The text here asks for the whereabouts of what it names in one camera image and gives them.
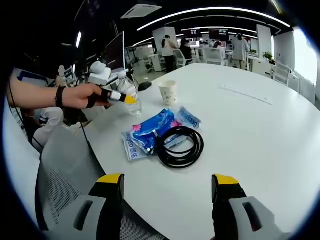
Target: paper cup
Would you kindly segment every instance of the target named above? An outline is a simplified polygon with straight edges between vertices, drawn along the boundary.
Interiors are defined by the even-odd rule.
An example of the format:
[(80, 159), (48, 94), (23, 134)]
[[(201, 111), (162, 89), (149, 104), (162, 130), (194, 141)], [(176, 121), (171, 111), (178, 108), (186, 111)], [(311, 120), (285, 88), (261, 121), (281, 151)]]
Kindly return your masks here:
[(178, 102), (177, 83), (175, 81), (164, 81), (159, 84), (159, 89), (166, 105), (173, 105)]

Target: water bottle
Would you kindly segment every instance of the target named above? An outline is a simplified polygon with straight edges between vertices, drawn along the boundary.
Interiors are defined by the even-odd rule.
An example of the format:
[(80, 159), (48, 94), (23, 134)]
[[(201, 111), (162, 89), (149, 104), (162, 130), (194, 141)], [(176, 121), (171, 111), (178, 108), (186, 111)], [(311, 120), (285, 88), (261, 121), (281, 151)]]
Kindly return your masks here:
[(130, 95), (136, 100), (136, 103), (126, 105), (129, 113), (131, 115), (140, 114), (142, 107), (135, 84), (127, 77), (126, 71), (118, 72), (117, 76), (119, 79), (118, 91), (122, 94)]

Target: man in white coat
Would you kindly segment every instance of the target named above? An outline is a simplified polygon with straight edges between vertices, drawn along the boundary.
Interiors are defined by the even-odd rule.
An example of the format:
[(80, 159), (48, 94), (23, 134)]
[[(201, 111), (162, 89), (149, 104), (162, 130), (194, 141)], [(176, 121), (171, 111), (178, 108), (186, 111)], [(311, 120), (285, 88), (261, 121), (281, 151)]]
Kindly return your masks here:
[(245, 70), (247, 53), (250, 51), (247, 40), (239, 33), (232, 39), (233, 60), (238, 69)]

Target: round table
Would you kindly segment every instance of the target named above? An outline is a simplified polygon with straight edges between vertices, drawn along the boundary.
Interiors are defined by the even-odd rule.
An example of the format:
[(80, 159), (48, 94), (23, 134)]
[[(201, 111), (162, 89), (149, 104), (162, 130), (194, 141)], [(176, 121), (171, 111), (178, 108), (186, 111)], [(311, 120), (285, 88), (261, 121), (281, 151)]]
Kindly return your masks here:
[[(178, 104), (202, 120), (204, 150), (186, 169), (157, 156), (129, 162), (123, 145), (121, 132), (166, 108), (157, 86), (165, 80), (177, 82)], [(158, 78), (139, 97), (141, 115), (116, 103), (85, 130), (104, 171), (125, 174), (124, 198), (148, 224), (170, 240), (211, 239), (217, 173), (236, 178), (282, 231), (299, 227), (320, 186), (320, 111), (304, 97), (252, 72), (201, 63)]]

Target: wristband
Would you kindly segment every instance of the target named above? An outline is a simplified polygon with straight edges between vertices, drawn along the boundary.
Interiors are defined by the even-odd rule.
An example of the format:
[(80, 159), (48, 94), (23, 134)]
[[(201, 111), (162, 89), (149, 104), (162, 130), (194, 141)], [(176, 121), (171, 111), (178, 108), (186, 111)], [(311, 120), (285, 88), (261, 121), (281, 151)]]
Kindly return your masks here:
[(56, 95), (55, 95), (55, 106), (57, 108), (62, 108), (62, 94), (64, 92), (65, 86), (59, 86), (57, 91), (56, 91)]

